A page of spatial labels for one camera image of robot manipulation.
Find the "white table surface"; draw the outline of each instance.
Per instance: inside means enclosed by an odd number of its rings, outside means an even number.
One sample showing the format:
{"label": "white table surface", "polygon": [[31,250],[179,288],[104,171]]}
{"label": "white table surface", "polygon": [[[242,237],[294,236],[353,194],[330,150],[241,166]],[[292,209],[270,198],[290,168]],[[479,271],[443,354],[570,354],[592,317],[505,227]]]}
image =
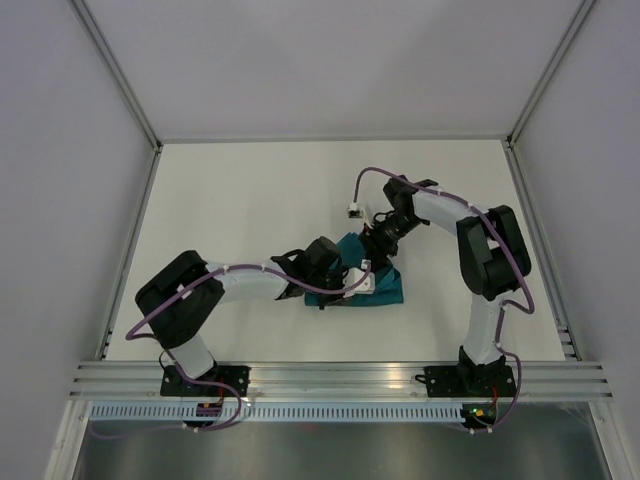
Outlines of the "white table surface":
{"label": "white table surface", "polygon": [[[536,312],[509,309],[503,345],[523,360],[563,360],[522,210],[494,140],[165,145],[107,358],[157,359],[156,342],[124,336],[142,318],[134,302],[138,289],[184,250],[244,263],[305,248],[321,235],[337,242],[353,226],[347,206],[358,172],[369,165],[414,181],[434,179],[477,205],[515,210],[533,259],[527,281]],[[389,210],[386,181],[376,173],[364,177],[360,201],[372,212]],[[419,227],[401,241],[394,263],[403,276],[402,305],[319,311],[302,298],[237,302],[216,307],[200,333],[223,361],[457,360],[471,294],[460,276],[456,240],[437,226]]]}

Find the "gray wall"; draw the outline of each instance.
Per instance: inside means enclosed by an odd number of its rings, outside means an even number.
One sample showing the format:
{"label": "gray wall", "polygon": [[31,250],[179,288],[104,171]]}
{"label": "gray wall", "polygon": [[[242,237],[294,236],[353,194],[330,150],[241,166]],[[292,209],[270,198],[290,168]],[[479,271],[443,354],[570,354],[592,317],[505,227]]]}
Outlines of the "gray wall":
{"label": "gray wall", "polygon": [[640,452],[640,2],[596,7],[519,150],[583,353]]}
{"label": "gray wall", "polygon": [[0,2],[0,478],[44,472],[150,148],[64,0]]}
{"label": "gray wall", "polygon": [[580,2],[87,3],[169,143],[502,135]]}

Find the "black mounting bracket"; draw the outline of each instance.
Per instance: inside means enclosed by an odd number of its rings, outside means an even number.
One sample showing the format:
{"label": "black mounting bracket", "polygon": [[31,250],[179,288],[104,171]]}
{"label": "black mounting bracket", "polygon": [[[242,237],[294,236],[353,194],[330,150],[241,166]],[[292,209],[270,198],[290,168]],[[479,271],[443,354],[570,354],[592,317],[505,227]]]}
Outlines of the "black mounting bracket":
{"label": "black mounting bracket", "polygon": [[478,385],[470,390],[458,373],[456,365],[432,365],[424,368],[424,382],[429,398],[492,398],[496,387],[500,398],[513,397],[516,383],[511,367],[506,365],[496,374],[490,383]]}
{"label": "black mounting bracket", "polygon": [[513,370],[502,355],[486,365],[476,365],[460,347],[457,365],[424,367],[424,375],[417,378],[427,387],[432,398],[493,398],[494,388],[499,397],[513,397],[516,382]]}
{"label": "black mounting bracket", "polygon": [[[249,387],[250,367],[246,365],[220,365],[214,367],[204,375],[198,377],[199,381],[220,382],[234,388],[241,397],[247,396]],[[228,397],[229,392],[225,391],[224,396]],[[160,387],[162,397],[220,397],[220,389],[210,385],[194,385],[185,381],[175,366],[169,365],[164,369],[162,386]]]}

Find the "purple cable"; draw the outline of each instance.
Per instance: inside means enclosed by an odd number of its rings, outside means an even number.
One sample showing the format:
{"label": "purple cable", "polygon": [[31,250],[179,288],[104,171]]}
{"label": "purple cable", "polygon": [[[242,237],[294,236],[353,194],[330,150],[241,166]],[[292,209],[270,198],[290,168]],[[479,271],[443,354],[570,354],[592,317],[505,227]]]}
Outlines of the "purple cable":
{"label": "purple cable", "polygon": [[[442,196],[442,197],[448,198],[450,200],[454,200],[454,201],[464,205],[465,207],[467,207],[472,213],[476,214],[480,218],[480,220],[484,223],[484,225],[487,227],[487,230],[491,234],[491,237],[498,243],[498,245],[500,246],[501,250],[504,252],[505,257],[507,259],[507,262],[509,263],[509,266],[511,266],[514,274],[516,275],[516,278],[518,279],[518,283],[519,283],[520,287],[522,288],[522,291],[524,292],[524,295],[525,295],[525,298],[527,300],[528,306],[525,307],[524,305],[522,305],[522,304],[520,304],[518,302],[515,302],[513,300],[505,300],[500,305],[501,308],[500,308],[500,314],[499,314],[499,317],[498,317],[498,326],[496,328],[496,335],[495,335],[496,348],[503,355],[512,357],[515,360],[516,368],[517,368],[517,371],[518,371],[518,380],[517,380],[517,384],[516,384],[516,393],[515,393],[515,395],[513,397],[513,400],[511,401],[511,404],[509,405],[509,407],[508,407],[507,411],[505,412],[505,414],[494,424],[494,427],[497,427],[502,422],[504,422],[504,420],[507,418],[509,413],[512,411],[513,407],[516,404],[516,401],[517,401],[518,396],[520,394],[520,388],[522,386],[522,364],[521,364],[520,358],[515,353],[503,350],[501,347],[498,346],[499,341],[500,341],[500,334],[502,332],[502,324],[504,323],[504,315],[505,315],[504,306],[505,305],[513,305],[514,307],[518,308],[519,310],[521,310],[521,311],[523,311],[523,312],[525,312],[527,314],[533,313],[534,309],[535,309],[534,302],[533,302],[533,297],[531,295],[531,292],[529,291],[529,287],[527,286],[527,284],[526,284],[526,282],[524,280],[524,276],[522,275],[522,273],[520,272],[520,269],[518,268],[518,264],[516,263],[515,259],[513,258],[513,255],[511,253],[511,251],[509,250],[509,247],[507,247],[507,244],[500,237],[500,235],[498,234],[496,229],[491,224],[491,221],[489,221],[489,219],[486,217],[486,215],[483,212],[481,212],[478,208],[476,208],[473,205],[469,204],[462,197],[459,197],[459,196],[454,195],[452,193],[433,190],[433,189],[430,189],[430,188],[422,187],[420,185],[416,185],[416,184],[406,180],[405,178],[402,178],[399,175],[395,175],[395,174],[393,174],[393,173],[391,173],[391,172],[389,172],[387,170],[384,170],[382,168],[366,167],[358,174],[358,178],[356,179],[356,188],[355,188],[355,193],[354,193],[354,196],[353,196],[354,203],[358,201],[358,194],[359,194],[359,191],[360,191],[360,181],[362,180],[362,177],[366,172],[378,172],[378,173],[381,173],[381,174],[386,175],[388,177],[394,178],[394,179],[404,183],[405,185],[409,185],[411,187],[414,187],[414,188],[416,188],[416,189],[418,189],[420,191],[423,191],[423,192],[426,192],[426,193],[429,193],[429,194],[432,194],[432,195]],[[282,272],[280,272],[278,270],[274,270],[274,269],[269,268],[269,267],[263,267],[261,265],[238,264],[238,265],[230,265],[229,268],[227,269],[227,271],[234,271],[234,270],[262,270],[264,272],[267,272],[267,273],[276,275],[276,276],[278,276],[280,278],[283,278],[284,280],[286,280],[286,281],[288,281],[290,283],[293,283],[295,285],[298,285],[298,286],[304,288],[305,290],[308,290],[308,291],[313,292],[313,293],[319,293],[319,294],[324,294],[324,295],[340,295],[340,294],[343,294],[343,293],[347,293],[347,292],[349,292],[351,290],[354,290],[355,288],[360,286],[366,280],[366,278],[368,277],[369,273],[371,273],[371,266],[369,266],[367,268],[367,270],[365,271],[365,275],[363,275],[363,277],[360,280],[358,280],[353,285],[350,285],[349,287],[346,287],[346,288],[343,288],[343,289],[340,289],[340,290],[327,290],[327,289],[324,289],[324,288],[314,287],[312,285],[308,285],[308,284],[306,284],[304,282],[301,282],[301,281],[299,281],[299,280],[297,280],[297,279],[295,279],[293,277],[285,275],[284,273],[282,273]],[[203,275],[202,277],[200,277],[197,280],[193,281],[192,283],[187,285],[184,289],[182,289],[181,291],[177,292],[172,297],[170,297],[168,300],[166,300],[164,303],[162,303],[159,307],[157,307],[155,310],[153,310],[149,315],[147,315],[145,318],[143,318],[141,321],[139,321],[136,325],[134,325],[133,328],[127,332],[127,334],[125,335],[125,338],[127,340],[137,340],[137,339],[140,339],[140,338],[152,338],[152,339],[155,339],[155,337],[152,334],[149,334],[149,333],[137,334],[137,332],[143,326],[145,326],[151,320],[153,320],[157,315],[159,315],[164,310],[166,310],[171,305],[173,305],[175,302],[177,302],[179,299],[181,299],[184,295],[186,295],[187,293],[195,290],[199,285],[201,285],[205,281],[209,280],[210,278],[216,277],[216,276],[224,274],[224,273],[225,273],[225,269],[219,268],[219,269],[214,270],[213,272],[210,272],[210,273],[208,273],[206,275]],[[180,375],[182,376],[182,378],[185,381],[190,382],[190,383],[192,383],[194,385],[210,385],[210,386],[217,386],[217,387],[226,388],[231,393],[233,393],[234,396],[236,396],[236,398],[238,399],[238,408],[237,408],[236,412],[234,413],[234,415],[229,420],[223,422],[220,425],[212,425],[210,427],[203,427],[201,430],[209,430],[209,431],[211,431],[211,430],[220,430],[220,429],[227,428],[227,427],[231,426],[231,423],[233,422],[233,420],[235,420],[238,417],[238,415],[240,414],[240,409],[241,409],[241,405],[242,405],[242,399],[240,398],[238,392],[236,392],[229,385],[226,385],[226,384],[223,384],[223,383],[204,382],[204,381],[200,381],[200,380],[193,380],[193,379],[189,378],[186,375],[186,373],[184,372],[184,370],[182,369],[180,364],[176,363],[175,366],[176,366],[176,369],[178,370],[178,372],[180,373]],[[163,426],[163,427],[165,427],[163,429],[166,429],[166,427],[182,428],[182,427],[166,426],[166,425]],[[152,431],[152,430],[155,430],[155,429],[160,429],[160,427],[156,427],[154,429],[147,429],[145,431]],[[476,433],[483,433],[483,432],[486,432],[486,431],[488,431],[488,428],[475,430]],[[125,438],[125,437],[130,436],[130,435],[131,434],[125,434],[123,436],[115,436],[113,438]]]}
{"label": "purple cable", "polygon": [[[355,192],[353,195],[353,202],[357,203],[358,202],[358,193],[360,192],[360,181],[362,180],[362,177],[365,173],[367,172],[377,172],[377,173],[381,173],[383,175],[386,175],[388,177],[394,178],[402,183],[404,183],[405,185],[409,185],[410,187],[416,188],[420,191],[426,192],[426,193],[430,193],[431,195],[436,195],[436,196],[441,196],[444,198],[448,198],[450,200],[453,200],[457,203],[460,203],[461,205],[467,207],[472,213],[476,214],[480,220],[482,221],[482,223],[484,223],[484,225],[487,227],[487,230],[489,231],[489,233],[491,234],[491,237],[496,241],[496,243],[500,246],[500,249],[504,252],[505,257],[507,259],[507,261],[509,262],[509,266],[511,267],[511,269],[513,270],[513,273],[515,274],[516,278],[518,279],[518,284],[520,285],[520,288],[522,288],[522,291],[524,293],[524,296],[527,300],[527,306],[524,306],[518,302],[515,302],[513,300],[503,300],[500,304],[500,313],[498,314],[498,324],[496,326],[496,333],[495,333],[495,337],[494,337],[494,343],[496,344],[496,349],[502,353],[503,355],[507,356],[507,357],[511,357],[515,360],[516,362],[516,370],[518,372],[518,379],[516,381],[516,393],[513,396],[513,399],[511,400],[511,403],[509,404],[509,407],[507,408],[507,411],[498,419],[498,421],[491,427],[492,429],[501,425],[506,418],[509,416],[509,414],[513,411],[513,407],[515,407],[516,402],[518,401],[518,397],[520,396],[520,389],[522,388],[522,361],[520,360],[520,357],[518,355],[516,355],[513,352],[508,352],[506,350],[504,350],[502,348],[502,346],[500,346],[500,336],[502,334],[502,325],[504,323],[504,316],[505,316],[505,309],[504,307],[506,305],[512,305],[514,307],[516,307],[518,310],[523,311],[526,314],[532,314],[535,311],[535,305],[533,303],[533,296],[531,295],[531,291],[529,290],[529,287],[527,286],[527,283],[524,279],[524,276],[522,275],[522,272],[520,271],[520,268],[518,267],[518,264],[516,263],[515,258],[513,258],[513,254],[511,253],[511,251],[509,250],[509,247],[507,246],[507,244],[505,243],[505,241],[502,239],[502,237],[500,237],[500,234],[496,231],[496,229],[494,228],[494,226],[492,225],[491,221],[487,218],[487,216],[481,212],[478,208],[474,207],[473,205],[469,204],[469,202],[467,202],[464,198],[459,197],[457,195],[454,195],[452,193],[449,192],[445,192],[445,191],[438,191],[438,190],[433,190],[431,188],[427,188],[427,187],[423,187],[421,185],[417,185],[415,183],[410,182],[409,180],[407,180],[406,178],[402,178],[399,175],[395,175],[387,170],[384,170],[382,168],[378,168],[378,167],[366,167],[364,169],[362,169],[362,171],[358,174],[358,178],[356,179],[356,188],[355,188]],[[479,429],[474,429],[474,433],[488,433],[489,432],[489,427],[486,428],[479,428]]]}
{"label": "purple cable", "polygon": [[[276,275],[276,276],[278,276],[280,278],[283,278],[287,282],[293,283],[295,285],[298,285],[299,287],[302,287],[302,288],[304,288],[305,290],[307,290],[309,292],[320,293],[320,294],[323,294],[323,295],[341,295],[343,293],[350,292],[351,290],[354,290],[354,289],[358,288],[360,285],[362,285],[362,283],[364,283],[364,281],[367,279],[367,277],[371,273],[371,265],[369,265],[367,267],[367,269],[364,272],[364,275],[362,276],[362,278],[360,280],[358,280],[353,285],[349,285],[348,287],[341,288],[339,290],[327,290],[325,288],[314,287],[313,285],[309,285],[307,283],[301,282],[300,280],[298,280],[296,278],[293,278],[293,277],[290,277],[288,275],[285,275],[284,273],[282,273],[282,272],[280,272],[278,270],[275,270],[273,268],[262,267],[262,265],[255,265],[255,264],[249,264],[249,263],[241,263],[241,264],[237,264],[237,265],[229,265],[229,268],[227,269],[227,271],[232,272],[234,270],[261,270],[261,271]],[[207,280],[209,280],[209,279],[211,279],[213,277],[217,277],[218,275],[223,275],[224,273],[225,273],[224,268],[218,268],[217,270],[214,270],[213,272],[209,272],[206,275],[203,275],[202,277],[198,278],[197,280],[191,282],[189,285],[187,285],[182,290],[180,290],[179,292],[174,294],[172,297],[170,297],[168,300],[166,300],[164,303],[162,303],[162,305],[160,305],[158,308],[153,310],[149,315],[147,315],[142,320],[140,320],[138,323],[136,323],[133,326],[133,328],[127,332],[127,334],[125,335],[125,339],[127,339],[127,340],[137,340],[137,339],[140,339],[140,338],[154,338],[155,339],[155,337],[153,335],[149,334],[149,333],[138,334],[137,332],[142,327],[144,327],[147,323],[149,323],[151,320],[153,320],[156,316],[158,316],[159,314],[164,312],[167,308],[169,308],[171,305],[173,305],[175,302],[180,300],[184,295],[186,295],[187,293],[195,290],[199,285],[201,285],[202,283],[206,282]]]}

